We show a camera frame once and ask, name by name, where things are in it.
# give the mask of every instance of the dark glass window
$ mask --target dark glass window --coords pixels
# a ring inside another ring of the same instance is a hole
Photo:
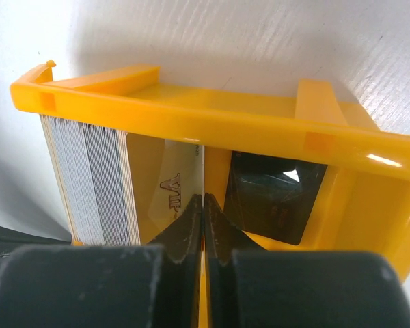
[[[327,166],[232,152],[225,214],[240,229],[301,242]]]

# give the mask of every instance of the black plastic part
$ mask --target black plastic part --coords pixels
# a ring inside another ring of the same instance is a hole
[[[231,254],[235,249],[265,250],[228,221],[214,195],[204,200],[204,239],[208,321],[213,327],[239,327],[236,281]]]
[[[228,270],[231,327],[410,327],[395,272],[371,253],[235,251]]]
[[[27,244],[70,244],[68,241],[60,241],[38,236],[32,236],[19,231],[0,226],[0,264],[16,248]]]
[[[0,327],[197,327],[201,215],[196,195],[156,237],[167,253],[162,245],[17,250],[0,267]]]

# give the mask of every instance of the yellow plastic frame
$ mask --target yellow plastic frame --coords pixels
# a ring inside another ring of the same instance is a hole
[[[17,109],[203,144],[205,190],[222,206],[232,150],[327,164],[300,245],[248,235],[268,249],[375,251],[408,275],[410,136],[379,131],[328,82],[302,80],[294,99],[161,84],[148,65],[53,81],[54,65],[11,85]]]

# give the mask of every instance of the white textured surface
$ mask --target white textured surface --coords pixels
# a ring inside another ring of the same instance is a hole
[[[48,59],[58,79],[149,63],[171,83],[288,96],[326,79],[410,134],[410,0],[0,1],[0,224],[26,232],[66,226],[39,118],[8,91]]]

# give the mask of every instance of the stack of cards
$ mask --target stack of cards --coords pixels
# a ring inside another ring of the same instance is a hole
[[[41,116],[73,239],[152,240],[203,192],[203,147]]]

